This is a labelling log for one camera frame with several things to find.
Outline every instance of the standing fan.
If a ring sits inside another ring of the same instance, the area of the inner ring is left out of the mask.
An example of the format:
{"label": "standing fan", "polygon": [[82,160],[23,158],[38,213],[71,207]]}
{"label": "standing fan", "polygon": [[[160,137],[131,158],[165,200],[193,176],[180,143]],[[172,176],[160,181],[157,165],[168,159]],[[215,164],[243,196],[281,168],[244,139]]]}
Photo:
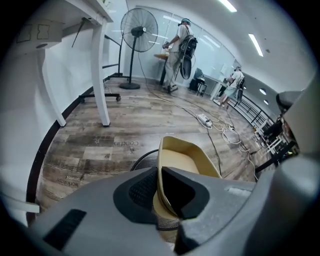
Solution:
{"label": "standing fan", "polygon": [[135,51],[139,53],[146,52],[155,45],[158,37],[158,24],[149,11],[142,8],[134,8],[123,16],[121,33],[126,44],[132,49],[132,54],[128,82],[121,83],[119,87],[127,90],[139,89],[140,84],[131,82],[134,53]]}

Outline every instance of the wooden table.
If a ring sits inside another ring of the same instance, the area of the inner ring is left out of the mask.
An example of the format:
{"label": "wooden table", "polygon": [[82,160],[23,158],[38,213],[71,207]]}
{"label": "wooden table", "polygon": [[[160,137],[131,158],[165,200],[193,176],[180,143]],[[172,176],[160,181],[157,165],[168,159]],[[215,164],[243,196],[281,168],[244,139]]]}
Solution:
{"label": "wooden table", "polygon": [[166,77],[166,63],[167,63],[169,55],[161,53],[161,54],[155,54],[154,57],[159,58],[161,60],[165,60],[165,63],[164,63],[164,66],[163,66],[163,70],[162,70],[162,74],[161,74],[161,78],[160,78],[160,85],[162,86],[164,84],[165,77]]}

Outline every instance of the fan pole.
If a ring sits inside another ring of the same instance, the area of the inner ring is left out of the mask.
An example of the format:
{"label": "fan pole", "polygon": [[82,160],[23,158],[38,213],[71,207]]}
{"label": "fan pole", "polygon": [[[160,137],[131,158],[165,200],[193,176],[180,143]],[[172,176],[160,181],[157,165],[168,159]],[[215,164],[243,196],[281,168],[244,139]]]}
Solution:
{"label": "fan pole", "polygon": [[129,84],[131,84],[132,65],[133,65],[133,62],[134,62],[134,54],[135,54],[136,41],[137,41],[137,38],[134,37],[133,46],[132,46],[132,54],[131,54],[131,62],[130,62]]}

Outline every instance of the man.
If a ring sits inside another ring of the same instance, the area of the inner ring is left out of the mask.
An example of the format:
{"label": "man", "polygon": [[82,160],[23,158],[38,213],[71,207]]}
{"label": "man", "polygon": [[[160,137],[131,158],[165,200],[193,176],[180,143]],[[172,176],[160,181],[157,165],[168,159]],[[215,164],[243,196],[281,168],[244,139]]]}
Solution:
{"label": "man", "polygon": [[244,74],[242,74],[241,67],[237,66],[234,70],[234,73],[231,77],[226,80],[229,82],[229,86],[225,89],[224,94],[220,97],[220,100],[214,99],[213,101],[218,104],[225,106],[228,101],[230,101],[231,97],[237,93],[237,86],[244,79]]}
{"label": "man", "polygon": [[181,61],[179,46],[188,35],[194,34],[190,28],[191,21],[189,19],[184,18],[178,26],[179,28],[176,36],[170,42],[163,45],[163,48],[169,48],[169,46],[173,44],[170,55],[165,64],[166,82],[163,85],[163,88],[169,89],[169,92],[173,92],[178,89],[175,84],[175,79]]}

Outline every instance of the glass wall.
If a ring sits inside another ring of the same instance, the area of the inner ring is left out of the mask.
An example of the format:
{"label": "glass wall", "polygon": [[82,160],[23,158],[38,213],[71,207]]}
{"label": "glass wall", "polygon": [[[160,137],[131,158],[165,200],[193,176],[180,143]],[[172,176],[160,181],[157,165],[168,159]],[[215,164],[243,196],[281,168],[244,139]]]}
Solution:
{"label": "glass wall", "polygon": [[[165,62],[154,57],[154,54],[165,53],[162,45],[165,41],[170,41],[177,35],[178,24],[183,17],[159,9],[143,6],[137,7],[151,12],[158,24],[158,37],[154,46],[150,50],[140,53],[140,59],[145,76],[147,78],[159,80]],[[236,67],[234,65],[239,65],[235,64],[235,57],[214,37],[214,35],[208,33],[197,24],[192,23],[191,29],[193,35],[198,40],[198,45],[192,59],[191,76],[189,80],[184,80],[179,73],[176,78],[177,84],[189,86],[197,68],[201,69],[203,74],[207,77],[215,80],[223,80],[225,77],[229,77],[234,72],[234,68]],[[135,52],[132,74],[133,76],[143,77],[137,55],[138,53]],[[128,74],[130,70],[130,58],[131,49],[126,46],[125,74]]]}

